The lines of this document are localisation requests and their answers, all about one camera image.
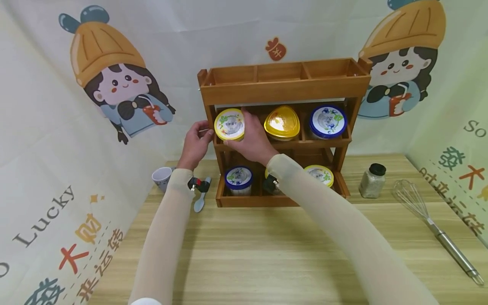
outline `left hand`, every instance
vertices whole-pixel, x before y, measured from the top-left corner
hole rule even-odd
[[[194,123],[186,133],[183,152],[176,168],[185,168],[193,171],[207,153],[208,144],[212,141],[214,131],[208,129],[208,121]]]

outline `white cup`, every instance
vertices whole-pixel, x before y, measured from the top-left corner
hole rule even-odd
[[[152,180],[159,187],[159,189],[164,193],[166,192],[169,178],[171,177],[171,173],[173,172],[174,169],[175,169],[174,167],[165,166],[156,169],[152,174]]]

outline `wooden shelf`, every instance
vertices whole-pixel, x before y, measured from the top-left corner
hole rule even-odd
[[[284,62],[249,66],[219,67],[201,70],[197,77],[203,105],[210,126],[217,115],[227,109],[246,105],[261,123],[279,105],[292,107],[300,119],[300,133],[291,141],[270,140],[272,145],[287,154],[302,167],[319,164],[334,174],[332,189],[343,197],[349,190],[341,169],[352,131],[371,76],[371,61],[352,58],[324,61]],[[324,99],[343,99],[324,102]],[[313,109],[332,104],[343,109],[347,127],[341,136],[319,140],[310,134],[308,122]],[[217,162],[221,172],[216,201],[219,207],[296,206],[287,196],[277,196],[263,190],[265,168],[246,160],[238,152],[224,145],[218,137],[213,139]],[[225,186],[225,172],[231,167],[244,165],[253,173],[251,196],[232,196]]]
[[[354,59],[212,68],[200,86],[212,105],[363,96],[369,74]]]
[[[339,195],[346,198],[350,196],[342,174],[332,168],[332,158],[325,152],[325,149],[315,150],[283,150],[281,153],[287,154],[293,158],[302,167],[318,164],[328,167],[334,174],[334,184],[332,189]],[[219,185],[217,186],[217,205],[219,207],[274,207],[274,206],[298,206],[292,199],[287,196],[272,195],[263,189],[264,166],[256,162],[250,162],[242,157],[238,152],[228,152],[226,155],[229,168],[238,165],[244,165],[251,169],[253,173],[253,184],[251,187],[251,196],[233,196],[230,190],[225,186],[225,177],[221,175]]]
[[[348,146],[352,141],[351,129],[349,125],[346,127],[345,131],[337,138],[318,140],[311,136],[310,127],[308,126],[309,113],[318,106],[321,105],[334,105],[345,111],[345,102],[308,102],[308,103],[298,103],[298,104],[288,104],[295,112],[298,114],[300,119],[300,133],[295,140],[291,141],[278,141],[270,139],[271,144],[275,149],[293,149],[295,147],[301,147],[304,149],[310,148],[330,148],[330,147],[343,147]],[[259,117],[261,124],[266,120],[267,114],[271,113],[275,108],[280,105],[258,105],[258,106],[248,106],[246,109]],[[228,107],[217,108],[216,113],[228,109]],[[213,144],[216,151],[228,151],[232,148],[224,145],[223,141],[215,136],[213,139]]]

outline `yogurt cup lid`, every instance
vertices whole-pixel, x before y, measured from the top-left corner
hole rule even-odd
[[[312,177],[331,187],[334,184],[334,174],[330,169],[322,165],[310,165],[304,170]]]
[[[233,167],[225,173],[225,185],[230,189],[245,189],[251,183],[252,172],[246,166]]]
[[[300,120],[290,106],[280,106],[273,110],[264,122],[264,129],[272,136],[293,138],[300,132]]]
[[[335,106],[320,106],[310,116],[310,128],[321,138],[339,136],[347,126],[344,112]]]
[[[237,108],[230,108],[219,113],[214,122],[214,129],[222,140],[236,140],[244,134],[244,116]]]

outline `printed backdrop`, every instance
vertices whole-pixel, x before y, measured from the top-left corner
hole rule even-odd
[[[488,39],[451,88],[443,109],[409,150],[409,158],[473,233],[488,247]]]
[[[465,89],[485,75],[463,79],[487,13],[483,0],[0,1],[0,304],[89,301],[151,172],[206,118],[202,68],[370,58],[349,153],[406,153],[417,136],[419,170],[483,211],[484,146],[462,140],[485,138],[481,92]]]

